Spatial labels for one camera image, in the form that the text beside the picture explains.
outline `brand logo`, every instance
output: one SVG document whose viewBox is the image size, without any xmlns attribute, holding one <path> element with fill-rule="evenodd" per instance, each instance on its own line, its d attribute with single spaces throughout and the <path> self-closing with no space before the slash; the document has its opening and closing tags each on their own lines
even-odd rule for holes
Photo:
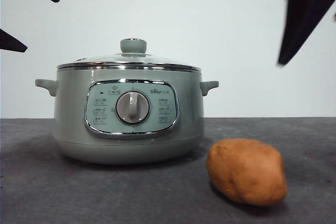
<svg viewBox="0 0 336 224">
<path fill-rule="evenodd" d="M 151 94 L 160 94 L 162 91 L 159 91 L 157 89 L 152 89 Z"/>
</svg>

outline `sage green pot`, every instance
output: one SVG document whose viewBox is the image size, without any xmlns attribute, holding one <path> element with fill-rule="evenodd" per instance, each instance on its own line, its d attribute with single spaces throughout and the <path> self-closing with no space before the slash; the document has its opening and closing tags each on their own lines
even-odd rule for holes
<svg viewBox="0 0 336 224">
<path fill-rule="evenodd" d="M 54 138 L 72 158 L 137 164 L 174 158 L 204 135 L 203 96 L 218 81 L 201 70 L 145 53 L 140 39 L 121 41 L 121 54 L 57 67 L 57 80 L 35 85 L 55 97 Z"/>
</svg>

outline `button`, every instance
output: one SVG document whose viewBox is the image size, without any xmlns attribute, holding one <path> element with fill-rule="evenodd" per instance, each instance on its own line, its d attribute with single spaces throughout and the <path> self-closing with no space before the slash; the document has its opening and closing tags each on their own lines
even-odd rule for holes
<svg viewBox="0 0 336 224">
<path fill-rule="evenodd" d="M 159 107 L 159 114 L 160 115 L 162 115 L 162 114 L 170 114 L 170 113 L 172 113 L 172 110 L 171 110 L 170 106 Z"/>
<path fill-rule="evenodd" d="M 111 94 L 111 95 L 120 94 L 120 89 L 117 86 L 114 85 L 109 89 L 109 94 Z"/>
<path fill-rule="evenodd" d="M 106 116 L 102 116 L 100 118 L 95 118 L 93 123 L 94 124 L 106 124 L 106 119 L 107 119 Z"/>
<path fill-rule="evenodd" d="M 106 106 L 107 105 L 107 100 L 105 98 L 102 99 L 95 99 L 93 101 L 94 106 Z"/>
<path fill-rule="evenodd" d="M 94 115 L 106 115 L 106 109 L 105 108 L 96 108 L 93 111 Z"/>
<path fill-rule="evenodd" d="M 169 116 L 161 116 L 159 117 L 159 123 L 169 123 L 170 122 L 170 118 Z"/>
<path fill-rule="evenodd" d="M 167 98 L 159 98 L 159 105 L 170 105 L 170 100 Z"/>
</svg>

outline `gray surface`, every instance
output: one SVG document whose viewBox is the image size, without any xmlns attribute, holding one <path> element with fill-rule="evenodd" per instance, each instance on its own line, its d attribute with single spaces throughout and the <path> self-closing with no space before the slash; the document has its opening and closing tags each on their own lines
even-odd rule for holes
<svg viewBox="0 0 336 224">
<path fill-rule="evenodd" d="M 336 223 L 336 118 L 206 119 L 206 137 L 175 160 L 137 166 L 64 157 L 52 120 L 1 120 L 2 223 Z M 285 161 L 288 195 L 273 207 L 232 203 L 210 184 L 207 150 L 255 138 Z"/>
</svg>

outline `pot handle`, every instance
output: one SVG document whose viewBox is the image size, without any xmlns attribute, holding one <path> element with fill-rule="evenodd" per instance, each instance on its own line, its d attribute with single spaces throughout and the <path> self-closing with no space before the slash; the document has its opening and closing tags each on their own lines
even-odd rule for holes
<svg viewBox="0 0 336 224">
<path fill-rule="evenodd" d="M 199 86 L 202 91 L 202 96 L 206 96 L 210 89 L 219 87 L 219 81 L 202 81 Z"/>
<path fill-rule="evenodd" d="M 49 94 L 52 97 L 55 97 L 58 88 L 58 81 L 36 79 L 35 86 L 47 89 L 49 91 Z"/>
</svg>

